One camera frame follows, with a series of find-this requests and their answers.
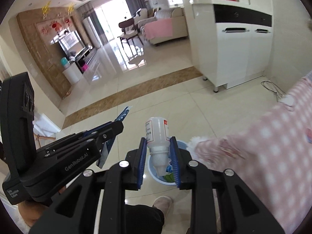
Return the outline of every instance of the black gripper frame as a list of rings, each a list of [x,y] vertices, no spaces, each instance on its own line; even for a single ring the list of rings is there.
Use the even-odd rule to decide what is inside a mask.
[[[269,210],[231,169],[217,172],[192,160],[170,140],[179,166],[180,190],[192,190],[188,234],[217,234],[213,189],[216,189],[222,234],[285,234]]]
[[[126,234],[125,190],[140,189],[146,158],[146,139],[138,149],[109,170],[85,170],[43,213],[29,234],[93,234],[100,192],[103,201],[99,233]]]

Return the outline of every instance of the doorway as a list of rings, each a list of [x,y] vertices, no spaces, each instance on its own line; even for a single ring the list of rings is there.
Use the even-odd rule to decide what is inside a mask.
[[[95,11],[109,41],[122,34],[118,24],[132,17],[126,0],[111,0],[102,4]]]

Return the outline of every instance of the black pants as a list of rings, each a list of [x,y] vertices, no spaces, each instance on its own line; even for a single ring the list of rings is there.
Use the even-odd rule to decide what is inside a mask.
[[[146,205],[125,205],[127,234],[161,234],[165,217],[163,212]]]

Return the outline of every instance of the screw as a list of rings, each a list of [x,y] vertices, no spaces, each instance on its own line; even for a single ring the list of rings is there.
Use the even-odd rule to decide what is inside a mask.
[[[119,162],[119,166],[122,167],[122,168],[128,167],[128,165],[129,165],[129,162],[126,161],[126,160],[123,160],[123,161]]]
[[[226,169],[224,173],[225,175],[232,177],[235,172],[232,169]]]
[[[90,177],[90,176],[92,176],[93,175],[93,171],[92,170],[84,170],[83,171],[83,176],[85,176],[85,177]]]
[[[198,162],[195,161],[195,160],[191,160],[190,162],[188,162],[188,165],[189,165],[190,167],[196,167],[196,166],[198,166]]]

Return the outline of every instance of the pink object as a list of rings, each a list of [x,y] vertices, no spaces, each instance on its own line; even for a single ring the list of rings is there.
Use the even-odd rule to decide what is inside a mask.
[[[311,130],[312,82],[304,77],[246,131],[195,137],[188,149],[210,169],[233,169],[291,234],[312,207]]]
[[[159,19],[157,21],[147,23],[144,26],[144,36],[148,40],[160,37],[172,37],[172,35],[173,31],[171,18]]]
[[[81,67],[83,72],[85,72],[87,70],[87,68],[88,68],[88,65],[86,63]]]

